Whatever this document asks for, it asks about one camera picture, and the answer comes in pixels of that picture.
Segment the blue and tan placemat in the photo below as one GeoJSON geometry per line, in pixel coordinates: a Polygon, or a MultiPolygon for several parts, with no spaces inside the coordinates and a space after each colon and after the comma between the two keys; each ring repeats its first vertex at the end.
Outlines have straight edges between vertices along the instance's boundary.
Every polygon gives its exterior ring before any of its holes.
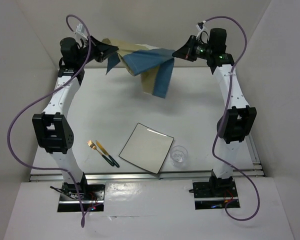
{"type": "Polygon", "coordinates": [[[102,42],[118,47],[107,59],[107,73],[121,63],[132,76],[140,76],[144,93],[162,99],[167,96],[175,64],[173,50],[114,38],[104,38],[102,42]]]}

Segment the gold fork green handle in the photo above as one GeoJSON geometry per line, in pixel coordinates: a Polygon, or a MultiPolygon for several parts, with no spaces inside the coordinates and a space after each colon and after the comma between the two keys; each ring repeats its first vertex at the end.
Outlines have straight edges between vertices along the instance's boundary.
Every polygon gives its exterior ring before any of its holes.
{"type": "Polygon", "coordinates": [[[115,165],[109,158],[107,158],[101,151],[98,150],[98,148],[94,142],[89,140],[87,142],[87,144],[90,148],[92,148],[93,150],[96,150],[108,164],[110,164],[112,167],[115,165]]]}

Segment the clear drinking glass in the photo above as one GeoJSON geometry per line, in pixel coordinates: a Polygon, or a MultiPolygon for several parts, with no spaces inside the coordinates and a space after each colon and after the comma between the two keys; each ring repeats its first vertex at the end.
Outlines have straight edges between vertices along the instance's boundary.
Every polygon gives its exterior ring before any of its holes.
{"type": "Polygon", "coordinates": [[[170,150],[169,156],[173,166],[183,168],[188,159],[188,151],[185,147],[176,145],[170,150]]]}

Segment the white square plate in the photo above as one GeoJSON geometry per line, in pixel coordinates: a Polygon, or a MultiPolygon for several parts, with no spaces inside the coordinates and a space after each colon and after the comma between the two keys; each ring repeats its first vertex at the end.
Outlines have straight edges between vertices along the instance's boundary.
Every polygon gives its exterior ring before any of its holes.
{"type": "Polygon", "coordinates": [[[118,156],[138,168],[158,174],[173,141],[172,136],[137,123],[118,156]]]}

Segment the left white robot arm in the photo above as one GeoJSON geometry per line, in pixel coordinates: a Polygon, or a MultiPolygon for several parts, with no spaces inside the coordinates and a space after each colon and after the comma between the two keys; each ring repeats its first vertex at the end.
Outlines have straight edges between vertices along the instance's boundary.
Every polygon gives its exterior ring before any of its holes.
{"type": "Polygon", "coordinates": [[[55,93],[40,114],[34,114],[32,124],[38,145],[55,160],[63,176],[63,191],[76,199],[87,197],[89,187],[84,172],[79,168],[72,146],[74,133],[67,115],[72,100],[84,78],[83,63],[103,62],[118,51],[118,47],[98,41],[94,37],[77,42],[73,37],[60,41],[61,59],[55,93]]]}

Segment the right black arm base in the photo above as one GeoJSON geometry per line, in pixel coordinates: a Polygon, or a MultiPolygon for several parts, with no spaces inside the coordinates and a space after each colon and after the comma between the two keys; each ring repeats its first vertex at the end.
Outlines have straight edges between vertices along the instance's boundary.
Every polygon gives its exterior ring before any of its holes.
{"type": "Polygon", "coordinates": [[[236,183],[230,178],[221,179],[211,175],[209,181],[197,181],[192,183],[192,189],[196,210],[212,210],[228,208],[240,208],[236,183]]]}

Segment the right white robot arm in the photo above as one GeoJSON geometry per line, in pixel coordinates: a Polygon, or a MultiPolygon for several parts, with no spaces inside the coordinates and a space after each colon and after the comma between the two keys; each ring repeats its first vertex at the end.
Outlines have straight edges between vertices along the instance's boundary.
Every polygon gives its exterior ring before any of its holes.
{"type": "Polygon", "coordinates": [[[220,196],[233,180],[233,165],[238,150],[249,135],[257,110],[245,99],[236,76],[233,56],[226,52],[227,32],[223,28],[210,30],[207,42],[200,35],[191,35],[187,42],[172,55],[175,58],[194,62],[206,61],[212,75],[218,82],[223,97],[225,110],[217,122],[217,135],[213,147],[220,143],[219,152],[213,156],[220,161],[213,169],[208,190],[213,196],[220,196]]]}

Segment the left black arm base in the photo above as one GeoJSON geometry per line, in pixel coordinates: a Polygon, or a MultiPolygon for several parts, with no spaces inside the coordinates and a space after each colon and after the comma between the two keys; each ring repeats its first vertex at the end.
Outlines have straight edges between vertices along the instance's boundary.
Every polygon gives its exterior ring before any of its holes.
{"type": "Polygon", "coordinates": [[[74,213],[80,212],[79,198],[81,198],[83,210],[86,212],[103,212],[104,211],[104,199],[106,193],[105,184],[89,184],[86,188],[86,193],[80,192],[80,195],[76,191],[67,192],[64,187],[56,188],[50,186],[50,189],[59,193],[58,200],[58,213],[74,213]]]}

